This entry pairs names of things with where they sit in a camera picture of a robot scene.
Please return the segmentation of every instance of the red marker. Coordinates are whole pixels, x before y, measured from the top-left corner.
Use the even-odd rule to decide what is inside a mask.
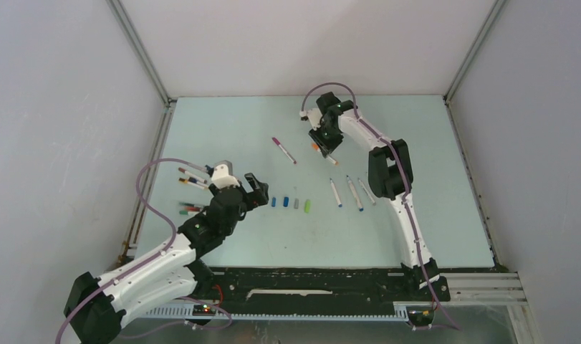
[[[286,150],[286,148],[284,148],[284,146],[279,142],[279,140],[276,139],[276,138],[272,138],[272,140],[279,147],[279,149],[281,149],[282,152],[284,152],[284,154],[286,154],[286,156],[288,157],[288,159],[290,159],[290,161],[292,161],[292,163],[296,165],[297,164],[297,161],[290,155],[290,153],[288,153],[288,151]]]

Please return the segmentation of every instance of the metal frame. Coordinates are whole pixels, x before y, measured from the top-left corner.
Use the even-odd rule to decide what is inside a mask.
[[[122,1],[121,0],[107,0],[108,4],[110,5],[111,11],[113,12],[115,18],[118,20],[122,30],[124,31],[130,46],[135,51],[138,59],[140,60],[141,64],[145,68],[147,75],[151,79],[154,87],[156,88],[163,104],[166,106],[166,111],[164,112],[158,133],[155,138],[155,142],[153,145],[152,152],[150,154],[150,158],[153,160],[155,158],[159,158],[163,149],[163,144],[165,142],[165,138],[168,134],[171,118],[174,113],[176,103],[170,98],[168,92],[166,91],[161,79],[155,67],[153,66],[152,61],[150,60],[143,43],[138,36],[138,33],[133,26],[128,13],[126,12]],[[491,28],[493,27],[496,20],[499,18],[501,10],[506,5],[507,0],[496,0],[494,5],[491,8],[485,22],[482,25],[479,33],[476,35],[476,38],[471,45],[471,48],[466,55],[464,61],[461,64],[456,76],[451,83],[448,92],[445,94],[444,99],[447,104],[448,108],[448,118],[451,121],[453,131],[455,137],[457,139],[457,145],[461,151],[463,156],[464,165],[469,176],[471,188],[474,192],[474,199],[479,206],[480,215],[482,221],[485,226],[486,233],[489,236],[489,243],[491,247],[491,253],[493,258],[495,259],[496,264],[499,263],[499,256],[495,252],[494,247],[495,240],[494,236],[491,235],[489,231],[489,226],[487,223],[488,217],[486,216],[486,212],[481,205],[480,196],[476,190],[476,185],[474,183],[474,178],[472,176],[471,170],[469,168],[469,161],[467,156],[464,152],[464,147],[461,143],[460,135],[458,134],[455,121],[453,119],[453,113],[451,109],[451,101],[456,94],[457,89],[461,85],[465,74],[467,73],[468,69],[470,68],[475,56],[477,55],[478,51],[481,49],[484,40],[486,39],[488,33],[490,32]],[[155,175],[157,173],[157,168],[153,168],[151,171],[147,173],[145,176],[145,180],[143,181],[143,195],[145,197],[149,197],[150,192],[153,187],[153,182],[155,180]],[[142,224],[142,220],[144,217],[145,208],[139,202],[136,201],[135,204],[135,215],[133,220],[130,223],[128,228],[128,235],[127,240],[124,242],[124,251],[123,255],[132,255],[133,247],[135,247],[135,243],[138,238],[138,234],[140,233],[140,225]],[[540,338],[538,337],[537,327],[534,324],[531,312],[529,310],[529,306],[527,304],[526,296],[524,295],[524,291],[522,290],[522,284],[520,283],[518,274],[516,273],[503,273],[499,272],[499,265],[496,269],[493,269],[490,272],[482,272],[481,269],[475,269],[478,271],[474,272],[443,272],[442,275],[446,277],[448,280],[448,289],[451,294],[451,299],[448,302],[443,302],[447,305],[452,306],[465,306],[465,305],[486,305],[486,306],[493,306],[493,305],[506,305],[507,310],[509,312],[509,316],[512,320],[512,326],[514,328],[514,333],[517,337],[518,344],[535,344],[540,343]],[[374,321],[399,321],[403,320],[402,314],[405,315],[406,307],[420,307],[429,305],[430,302],[419,302],[419,301],[411,301],[411,302],[394,302],[394,307],[396,308],[396,315],[390,316],[390,319],[385,319],[381,317],[300,317],[300,316],[292,316],[292,317],[275,317],[269,315],[241,315],[237,314],[234,315],[237,319],[247,319],[247,320],[261,320],[261,319],[268,319],[268,320],[374,320]],[[183,310],[171,310],[172,308],[179,308],[181,307]],[[177,306],[177,304],[171,303],[169,305],[163,305],[158,307],[152,312],[149,312],[145,317],[165,317],[165,318],[175,318],[175,317],[183,317],[187,316],[186,306]]]
[[[153,86],[155,86],[155,89],[157,90],[159,97],[161,98],[161,101],[166,107],[168,107],[170,105],[170,95],[168,94],[168,91],[165,90],[165,87],[163,86],[163,83],[161,82],[161,79],[159,78],[159,75],[157,73],[157,70],[155,70],[155,66],[151,61],[151,58],[149,58],[149,55],[147,54],[145,46],[143,45],[143,42],[140,40],[138,33],[136,33],[136,28],[132,24],[132,21],[130,20],[128,13],[125,11],[125,8],[121,3],[121,0],[107,0],[107,3],[109,4],[111,11],[113,12],[113,15],[117,19],[117,22],[121,26],[123,33],[128,38],[130,46],[138,56],[138,60],[145,68],[145,71],[147,72],[147,75],[151,79]]]
[[[484,23],[482,24],[480,31],[476,35],[474,42],[471,44],[471,47],[469,48],[469,51],[467,52],[467,55],[465,56],[463,63],[461,63],[461,66],[459,67],[459,71],[457,71],[457,74],[453,78],[453,82],[451,82],[451,86],[448,88],[448,91],[444,96],[447,99],[447,101],[452,100],[453,97],[455,96],[455,93],[457,92],[457,89],[459,89],[459,86],[461,85],[461,82],[463,81],[463,78],[465,77],[467,70],[471,66],[471,63],[474,61],[474,58],[478,54],[478,51],[480,51],[480,48],[482,48],[482,43],[484,42],[484,39],[486,39],[486,37],[489,35],[489,32],[491,31],[493,24],[499,18],[501,10],[505,7],[506,3],[507,0],[495,0],[495,3],[491,7],[489,15],[486,16],[486,19],[484,20]]]

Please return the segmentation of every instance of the gray wall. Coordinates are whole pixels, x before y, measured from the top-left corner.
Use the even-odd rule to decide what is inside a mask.
[[[451,106],[545,343],[581,343],[581,0],[510,1]]]
[[[162,111],[105,1],[0,1],[0,343],[115,261]]]

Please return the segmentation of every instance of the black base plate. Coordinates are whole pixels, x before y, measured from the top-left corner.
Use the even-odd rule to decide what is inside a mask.
[[[223,308],[235,314],[393,315],[393,302],[432,300],[429,289],[411,292],[397,269],[216,268]],[[446,278],[433,283],[440,301],[451,299]],[[325,290],[324,295],[249,294],[253,290]],[[218,291],[195,297],[218,299]]]

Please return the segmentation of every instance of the white wall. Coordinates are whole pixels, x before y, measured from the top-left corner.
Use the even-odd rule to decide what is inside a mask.
[[[172,96],[441,95],[494,0],[123,3]]]
[[[115,261],[162,111],[105,1],[0,1],[0,343]]]
[[[546,343],[581,343],[581,0],[509,1],[452,109]]]

